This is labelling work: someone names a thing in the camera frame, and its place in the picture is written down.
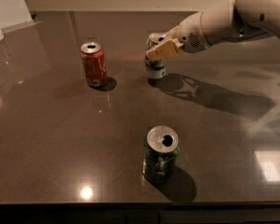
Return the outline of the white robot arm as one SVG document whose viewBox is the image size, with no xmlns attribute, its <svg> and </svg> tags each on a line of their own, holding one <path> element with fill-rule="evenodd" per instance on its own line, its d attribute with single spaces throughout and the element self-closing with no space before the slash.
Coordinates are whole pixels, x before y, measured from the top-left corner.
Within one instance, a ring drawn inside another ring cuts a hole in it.
<svg viewBox="0 0 280 224">
<path fill-rule="evenodd" d="M 274 35 L 280 39 L 280 0 L 230 0 L 186 17 L 146 52 L 150 61 L 197 53 L 223 42 Z"/>
</svg>

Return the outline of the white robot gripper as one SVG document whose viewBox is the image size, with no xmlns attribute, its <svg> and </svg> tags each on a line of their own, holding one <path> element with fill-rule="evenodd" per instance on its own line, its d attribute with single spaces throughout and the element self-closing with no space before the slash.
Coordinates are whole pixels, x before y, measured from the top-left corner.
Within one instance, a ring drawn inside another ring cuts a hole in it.
<svg viewBox="0 0 280 224">
<path fill-rule="evenodd" d="M 146 57 L 150 61 L 173 58 L 181 49 L 187 53 L 197 53 L 211 47 L 203 33 L 202 12 L 186 17 L 166 35 L 170 38 L 147 40 Z"/>
</svg>

